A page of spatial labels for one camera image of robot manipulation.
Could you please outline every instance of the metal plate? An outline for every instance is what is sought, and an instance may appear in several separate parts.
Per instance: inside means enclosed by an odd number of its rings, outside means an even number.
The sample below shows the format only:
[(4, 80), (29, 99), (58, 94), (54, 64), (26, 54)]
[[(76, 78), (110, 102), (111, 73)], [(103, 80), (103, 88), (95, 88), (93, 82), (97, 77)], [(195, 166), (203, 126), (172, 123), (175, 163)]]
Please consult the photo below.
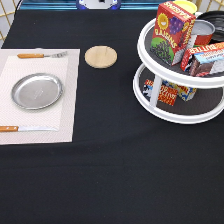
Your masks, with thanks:
[(37, 73), (20, 79), (12, 88), (12, 100), (24, 109), (36, 110), (55, 103), (63, 93), (54, 75)]

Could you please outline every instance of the food package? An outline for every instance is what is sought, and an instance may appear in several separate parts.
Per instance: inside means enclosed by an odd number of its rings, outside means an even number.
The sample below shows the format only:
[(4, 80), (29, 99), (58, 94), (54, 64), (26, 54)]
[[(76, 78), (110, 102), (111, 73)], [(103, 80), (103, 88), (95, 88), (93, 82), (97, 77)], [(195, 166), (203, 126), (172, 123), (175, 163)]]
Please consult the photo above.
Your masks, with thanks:
[[(143, 88), (143, 95), (151, 97), (152, 89), (153, 89), (153, 81), (146, 79), (144, 88)], [(176, 98), (177, 98), (177, 90), (161, 85), (161, 89), (160, 89), (160, 93), (158, 97), (159, 101), (162, 101), (164, 103), (167, 103), (173, 106)]]
[(224, 42), (210, 44), (210, 45), (201, 46), (201, 47), (189, 48), (184, 53), (184, 57), (182, 59), (180, 67), (183, 71), (189, 71), (193, 62), (194, 54), (201, 53), (201, 52), (212, 52), (212, 51), (217, 51), (220, 49), (224, 49)]
[(194, 60), (189, 71), (191, 76), (205, 76), (224, 71), (224, 49), (201, 52), (194, 55)]
[(196, 17), (172, 1), (158, 7), (151, 51), (169, 65), (182, 60)]
[(178, 91), (177, 95), (184, 101), (188, 101), (193, 99), (197, 89), (186, 87), (186, 86), (180, 86), (172, 82), (168, 82), (166, 80), (163, 80), (163, 84), (166, 86), (169, 86), (171, 88), (174, 88)]

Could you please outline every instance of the white rack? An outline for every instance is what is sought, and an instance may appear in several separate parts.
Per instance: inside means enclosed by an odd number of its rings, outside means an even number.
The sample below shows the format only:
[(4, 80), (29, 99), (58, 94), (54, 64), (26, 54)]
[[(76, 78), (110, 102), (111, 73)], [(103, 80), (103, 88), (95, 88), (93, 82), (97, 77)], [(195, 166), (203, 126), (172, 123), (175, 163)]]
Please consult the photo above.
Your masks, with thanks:
[[(208, 78), (191, 77), (186, 74), (181, 74), (181, 73), (175, 72), (174, 71), (175, 69), (172, 69), (172, 67), (170, 67), (170, 68), (164, 67), (163, 65), (161, 65), (162, 63), (161, 63), (160, 59), (158, 59), (158, 62), (157, 62), (157, 60), (155, 60), (155, 58), (153, 59), (146, 50), (145, 40), (146, 40), (146, 36), (147, 36), (148, 32), (151, 29), (154, 29), (155, 20), (156, 19), (153, 19), (148, 24), (146, 24), (146, 26), (143, 28), (143, 30), (139, 36), (139, 40), (138, 40), (138, 46), (137, 46), (138, 54), (139, 54), (139, 57), (142, 60), (143, 64), (138, 68), (138, 70), (135, 74), (134, 80), (133, 80), (133, 89), (134, 89), (136, 98), (138, 99), (140, 104), (150, 113), (152, 113), (155, 116), (160, 117), (164, 120), (175, 122), (175, 123), (195, 124), (195, 123), (205, 122), (205, 121), (208, 121), (208, 120), (216, 117), (224, 109), (224, 97), (223, 97), (224, 74), (223, 74), (223, 76), (219, 76), (219, 77), (216, 77), (216, 76), (213, 76), (213, 77), (211, 76)], [(140, 87), (139, 87), (139, 78), (145, 69), (148, 69), (152, 73), (155, 74), (153, 91), (152, 91), (150, 101), (147, 100), (143, 96), (142, 91), (140, 90)], [(163, 79), (168, 80), (173, 83), (176, 83), (176, 84), (179, 84), (179, 85), (182, 85), (182, 86), (203, 89), (203, 91), (206, 91), (206, 89), (213, 89), (213, 88), (220, 89), (220, 87), (221, 87), (222, 88), (222, 97), (220, 98), (220, 100), (218, 100), (218, 102), (214, 106), (214, 108), (212, 108), (209, 111), (200, 113), (200, 114), (180, 115), (180, 114), (176, 114), (175, 112), (171, 113), (171, 112), (163, 110), (157, 106), (158, 95), (160, 92), (160, 88), (161, 88)], [(183, 103), (187, 107), (187, 105), (190, 101), (188, 101), (188, 102), (183, 101)]]

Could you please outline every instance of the wooden handle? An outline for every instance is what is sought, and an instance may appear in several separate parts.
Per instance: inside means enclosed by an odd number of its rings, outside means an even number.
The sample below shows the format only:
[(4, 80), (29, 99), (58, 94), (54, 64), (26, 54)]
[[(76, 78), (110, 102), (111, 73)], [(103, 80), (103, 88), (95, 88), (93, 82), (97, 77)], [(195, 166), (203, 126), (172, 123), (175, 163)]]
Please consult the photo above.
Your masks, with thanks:
[(14, 132), (18, 131), (18, 126), (0, 126), (0, 132)]
[(44, 54), (18, 54), (19, 58), (43, 58)]

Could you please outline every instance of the wooden coaster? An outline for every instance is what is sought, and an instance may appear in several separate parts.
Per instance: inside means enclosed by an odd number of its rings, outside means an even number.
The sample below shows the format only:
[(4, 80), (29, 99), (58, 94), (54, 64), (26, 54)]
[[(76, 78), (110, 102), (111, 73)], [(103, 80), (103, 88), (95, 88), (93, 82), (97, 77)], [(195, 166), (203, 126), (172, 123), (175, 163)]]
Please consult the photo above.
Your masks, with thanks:
[(86, 63), (94, 68), (108, 68), (117, 60), (117, 53), (107, 46), (95, 46), (86, 51)]

